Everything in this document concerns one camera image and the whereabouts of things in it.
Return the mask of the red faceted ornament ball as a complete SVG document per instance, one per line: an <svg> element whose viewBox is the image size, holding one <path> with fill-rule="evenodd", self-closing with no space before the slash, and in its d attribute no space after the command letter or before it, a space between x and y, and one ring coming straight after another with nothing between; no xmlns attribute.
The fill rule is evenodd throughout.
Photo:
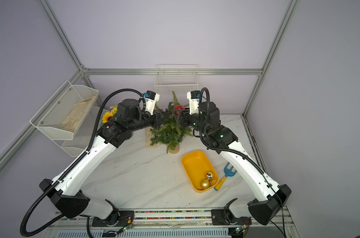
<svg viewBox="0 0 360 238"><path fill-rule="evenodd" d="M180 112L180 111L182 111L184 109L185 109L185 107L183 105L176 105L174 107L174 112L178 113L178 112Z"/></svg>

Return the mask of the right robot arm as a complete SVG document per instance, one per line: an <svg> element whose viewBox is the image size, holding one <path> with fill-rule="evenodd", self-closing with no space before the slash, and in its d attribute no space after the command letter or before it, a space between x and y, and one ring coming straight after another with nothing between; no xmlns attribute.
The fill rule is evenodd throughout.
<svg viewBox="0 0 360 238"><path fill-rule="evenodd" d="M254 200L247 203L251 217L268 225L282 210L292 191L272 179L244 150L238 137L220 121L219 109L213 102L203 102L197 110L173 109L178 126L199 132L203 145L225 158L248 184Z"/></svg>

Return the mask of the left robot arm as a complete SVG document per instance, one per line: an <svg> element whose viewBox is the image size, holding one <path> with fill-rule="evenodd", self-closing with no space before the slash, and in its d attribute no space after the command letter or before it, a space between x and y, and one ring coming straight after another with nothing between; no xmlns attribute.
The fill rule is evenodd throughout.
<svg viewBox="0 0 360 238"><path fill-rule="evenodd" d="M106 157L132 137L134 131L148 127L158 129L169 117L168 112L155 109L154 100L145 101L148 103L145 111L141 111L135 99L125 99L119 103L117 113L96 131L93 144L84 151L84 156L77 157L78 162L71 163L67 173L63 172L53 179L58 184L48 185L46 181L40 184L41 189L52 189L48 197L65 217L86 215L108 219L117 212L111 202L86 196L81 191L82 185Z"/></svg>

